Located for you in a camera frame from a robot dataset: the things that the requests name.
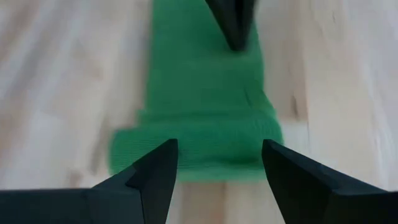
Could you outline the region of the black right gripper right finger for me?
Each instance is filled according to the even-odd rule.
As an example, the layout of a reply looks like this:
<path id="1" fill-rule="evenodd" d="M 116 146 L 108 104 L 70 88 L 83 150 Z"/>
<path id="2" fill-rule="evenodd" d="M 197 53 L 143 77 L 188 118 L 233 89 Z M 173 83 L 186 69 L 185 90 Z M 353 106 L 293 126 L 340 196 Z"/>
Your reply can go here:
<path id="1" fill-rule="evenodd" d="M 397 224 L 397 192 L 338 172 L 270 139 L 262 144 L 262 160 L 288 224 Z"/>

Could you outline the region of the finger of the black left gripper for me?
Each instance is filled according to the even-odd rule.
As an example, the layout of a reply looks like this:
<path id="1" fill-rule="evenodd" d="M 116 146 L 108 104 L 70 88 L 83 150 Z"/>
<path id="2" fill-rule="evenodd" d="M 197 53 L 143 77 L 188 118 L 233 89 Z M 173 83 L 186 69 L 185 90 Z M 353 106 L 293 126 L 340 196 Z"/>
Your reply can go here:
<path id="1" fill-rule="evenodd" d="M 236 0 L 236 18 L 238 25 L 238 50 L 244 50 L 251 30 L 256 0 Z"/>
<path id="2" fill-rule="evenodd" d="M 216 19 L 228 46 L 231 50 L 237 51 L 236 1 L 206 0 L 206 3 Z"/>

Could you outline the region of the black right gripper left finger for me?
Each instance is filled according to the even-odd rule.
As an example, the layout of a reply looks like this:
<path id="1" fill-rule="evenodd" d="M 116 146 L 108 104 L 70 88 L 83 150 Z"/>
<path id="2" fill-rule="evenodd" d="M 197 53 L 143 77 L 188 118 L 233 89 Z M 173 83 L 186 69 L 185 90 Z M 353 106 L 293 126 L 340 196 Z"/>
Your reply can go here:
<path id="1" fill-rule="evenodd" d="M 169 139 L 89 189 L 1 191 L 1 223 L 165 223 L 177 176 Z"/>

